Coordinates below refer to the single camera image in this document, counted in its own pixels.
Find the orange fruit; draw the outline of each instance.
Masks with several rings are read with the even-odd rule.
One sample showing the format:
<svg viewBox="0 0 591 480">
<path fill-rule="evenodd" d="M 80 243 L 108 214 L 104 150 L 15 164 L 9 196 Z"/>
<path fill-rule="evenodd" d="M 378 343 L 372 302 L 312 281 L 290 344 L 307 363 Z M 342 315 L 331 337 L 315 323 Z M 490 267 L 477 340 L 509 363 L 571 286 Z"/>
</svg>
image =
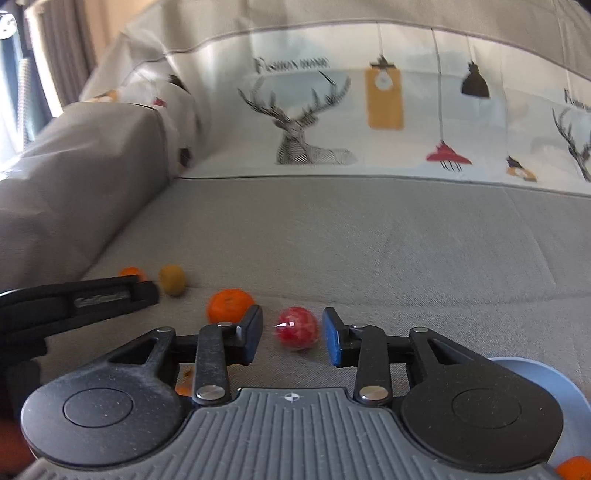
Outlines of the orange fruit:
<svg viewBox="0 0 591 480">
<path fill-rule="evenodd" d="M 222 290 L 209 300 L 207 318 L 209 323 L 238 323 L 254 304 L 255 301 L 244 290 L 239 288 Z"/>
<path fill-rule="evenodd" d="M 129 275 L 137 275 L 139 277 L 139 281 L 148 281 L 148 277 L 144 271 L 138 267 L 127 267 L 119 272 L 120 277 L 127 277 Z"/>
<path fill-rule="evenodd" d="M 564 480 L 591 480 L 591 462 L 585 457 L 572 457 L 556 467 Z"/>
</svg>

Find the small orange object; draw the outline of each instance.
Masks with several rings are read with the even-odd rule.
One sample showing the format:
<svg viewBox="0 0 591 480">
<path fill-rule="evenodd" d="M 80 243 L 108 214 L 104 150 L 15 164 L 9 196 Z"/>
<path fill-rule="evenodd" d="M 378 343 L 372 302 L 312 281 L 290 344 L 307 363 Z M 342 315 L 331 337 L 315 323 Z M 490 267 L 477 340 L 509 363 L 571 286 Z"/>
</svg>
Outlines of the small orange object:
<svg viewBox="0 0 591 480">
<path fill-rule="evenodd" d="M 187 368 L 183 372 L 183 379 L 177 383 L 176 392 L 183 397 L 191 397 L 193 395 L 193 375 L 195 369 L 193 367 Z"/>
<path fill-rule="evenodd" d="M 19 426 L 11 421 L 0 420 L 0 473 L 16 475 L 34 460 Z"/>
<path fill-rule="evenodd" d="M 572 457 L 556 467 L 564 480 L 591 480 L 591 462 L 585 457 Z"/>
<path fill-rule="evenodd" d="M 209 323 L 238 323 L 254 304 L 255 301 L 244 290 L 239 288 L 222 290 L 209 300 L 207 318 Z"/>
<path fill-rule="evenodd" d="M 119 272 L 120 277 L 128 277 L 130 275 L 137 275 L 139 277 L 139 281 L 148 281 L 148 277 L 144 271 L 140 270 L 138 267 L 127 267 Z"/>
</svg>

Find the black lamp illustration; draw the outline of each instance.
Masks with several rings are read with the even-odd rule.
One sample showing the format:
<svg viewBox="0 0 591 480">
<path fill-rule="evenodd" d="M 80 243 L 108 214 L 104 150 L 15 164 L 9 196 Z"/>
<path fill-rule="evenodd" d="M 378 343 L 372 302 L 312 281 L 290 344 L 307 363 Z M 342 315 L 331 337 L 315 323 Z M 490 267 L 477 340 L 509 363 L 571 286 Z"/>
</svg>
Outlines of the black lamp illustration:
<svg viewBox="0 0 591 480">
<path fill-rule="evenodd" d="M 466 35 L 466 42 L 468 44 L 468 52 L 470 53 L 470 63 L 468 63 L 470 73 L 468 73 L 468 76 L 462 83 L 462 93 L 477 98 L 490 98 L 491 93 L 486 84 L 486 80 L 482 77 L 478 65 L 474 62 L 474 56 L 472 55 L 468 35 Z"/>
<path fill-rule="evenodd" d="M 466 157 L 458 155 L 452 147 L 447 145 L 443 136 L 443 101 L 441 93 L 441 57 L 439 55 L 439 47 L 437 45 L 437 39 L 435 37 L 435 31 L 431 29 L 433 33 L 433 41 L 435 42 L 435 52 L 437 54 L 437 88 L 438 88 L 438 99 L 439 99 L 439 136 L 440 143 L 437 146 L 435 152 L 427 156 L 427 161 L 439 162 L 443 168 L 449 171 L 462 171 L 462 165 L 472 165 L 472 162 Z"/>
</svg>

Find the red ball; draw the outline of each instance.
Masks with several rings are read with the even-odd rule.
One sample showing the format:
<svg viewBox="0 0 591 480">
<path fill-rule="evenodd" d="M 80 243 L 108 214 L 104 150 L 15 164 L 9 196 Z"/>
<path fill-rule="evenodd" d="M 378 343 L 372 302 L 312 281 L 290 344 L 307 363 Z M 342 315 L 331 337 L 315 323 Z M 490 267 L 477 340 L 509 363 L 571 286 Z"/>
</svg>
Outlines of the red ball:
<svg viewBox="0 0 591 480">
<path fill-rule="evenodd" d="M 320 336 L 318 320 L 310 310 L 291 307 L 279 315 L 275 334 L 283 346 L 291 350 L 311 348 Z"/>
</svg>

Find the crosshair logo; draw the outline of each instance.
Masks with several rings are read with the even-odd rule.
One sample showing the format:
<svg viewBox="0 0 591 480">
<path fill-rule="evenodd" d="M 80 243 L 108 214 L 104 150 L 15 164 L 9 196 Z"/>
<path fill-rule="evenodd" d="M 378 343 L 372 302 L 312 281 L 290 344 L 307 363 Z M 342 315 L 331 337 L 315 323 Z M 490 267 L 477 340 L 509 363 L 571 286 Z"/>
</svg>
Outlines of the crosshair logo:
<svg viewBox="0 0 591 480">
<path fill-rule="evenodd" d="M 286 399 L 288 402 L 293 403 L 295 401 L 298 401 L 301 397 L 297 393 L 291 392 L 283 398 Z"/>
</svg>

